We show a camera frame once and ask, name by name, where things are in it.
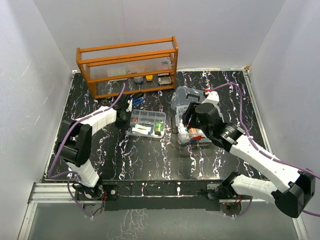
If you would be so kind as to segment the white plastic bottle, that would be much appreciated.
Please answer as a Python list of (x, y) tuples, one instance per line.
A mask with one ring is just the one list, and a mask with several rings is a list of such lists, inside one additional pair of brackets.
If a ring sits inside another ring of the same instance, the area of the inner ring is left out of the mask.
[(178, 126), (178, 139), (180, 144), (185, 144), (190, 140), (188, 129), (182, 123)]

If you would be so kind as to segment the clear medicine kit box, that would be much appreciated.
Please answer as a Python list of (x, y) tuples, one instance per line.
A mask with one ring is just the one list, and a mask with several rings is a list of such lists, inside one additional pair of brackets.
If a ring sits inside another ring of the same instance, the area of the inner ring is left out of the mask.
[(182, 115), (187, 110), (187, 105), (180, 105), (176, 107), (176, 114), (174, 115), (175, 128), (177, 130), (177, 142), (180, 145), (185, 144), (199, 144), (211, 143), (202, 130), (197, 128), (190, 128), (183, 126)]

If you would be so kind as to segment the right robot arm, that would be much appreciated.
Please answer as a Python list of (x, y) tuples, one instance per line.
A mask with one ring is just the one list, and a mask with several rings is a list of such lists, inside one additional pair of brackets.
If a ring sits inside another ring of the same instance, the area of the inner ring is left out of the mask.
[(182, 115), (187, 128), (200, 129), (217, 147), (241, 158), (267, 179), (246, 177), (232, 172), (220, 185), (223, 194), (251, 196), (273, 203), (285, 215), (298, 218), (315, 194), (318, 176), (311, 170), (285, 163), (253, 141), (242, 128), (224, 122), (212, 103), (189, 104)]

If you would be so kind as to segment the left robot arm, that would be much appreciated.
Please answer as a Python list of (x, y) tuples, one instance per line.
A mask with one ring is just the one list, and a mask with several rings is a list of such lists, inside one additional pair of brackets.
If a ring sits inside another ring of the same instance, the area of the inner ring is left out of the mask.
[(72, 187), (87, 198), (99, 199), (104, 189), (90, 161), (93, 135), (111, 124), (118, 129), (128, 130), (132, 111), (132, 98), (122, 94), (111, 106), (101, 106), (85, 117), (63, 121), (55, 155), (63, 159), (74, 173), (77, 183)]

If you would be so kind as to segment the small green box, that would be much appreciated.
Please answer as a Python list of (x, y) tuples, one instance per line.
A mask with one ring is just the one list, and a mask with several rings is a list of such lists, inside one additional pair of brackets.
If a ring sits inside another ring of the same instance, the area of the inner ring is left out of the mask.
[(156, 122), (154, 125), (154, 133), (157, 135), (160, 135), (162, 132), (163, 123), (162, 122)]

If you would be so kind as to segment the clear divided organizer tray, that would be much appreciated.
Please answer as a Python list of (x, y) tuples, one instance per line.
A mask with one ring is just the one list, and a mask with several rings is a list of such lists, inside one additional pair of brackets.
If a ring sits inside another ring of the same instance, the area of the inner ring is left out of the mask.
[[(161, 139), (164, 136), (166, 119), (167, 119), (167, 116), (162, 111), (134, 109), (131, 114), (130, 128), (127, 131), (127, 134), (129, 136)], [(154, 127), (156, 122), (163, 123), (161, 134), (155, 134), (154, 132)], [(152, 130), (148, 135), (134, 133), (132, 132), (132, 128), (135, 127), (136, 125), (152, 127)]]

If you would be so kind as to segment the brown medicine bottle orange cap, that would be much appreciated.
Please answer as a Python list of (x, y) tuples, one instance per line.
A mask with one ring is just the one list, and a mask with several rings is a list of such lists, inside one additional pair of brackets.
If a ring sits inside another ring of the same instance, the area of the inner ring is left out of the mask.
[(190, 128), (188, 129), (188, 133), (189, 134), (193, 134), (193, 135), (198, 135), (198, 134), (203, 134), (203, 132), (200, 129), (197, 128)]

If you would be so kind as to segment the white green sachet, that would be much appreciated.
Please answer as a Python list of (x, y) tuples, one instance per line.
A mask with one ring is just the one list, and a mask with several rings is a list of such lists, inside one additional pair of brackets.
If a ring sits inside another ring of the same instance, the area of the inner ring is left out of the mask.
[(141, 135), (148, 135), (152, 130), (150, 126), (143, 126), (143, 125), (136, 125), (131, 129), (133, 133), (141, 134)]

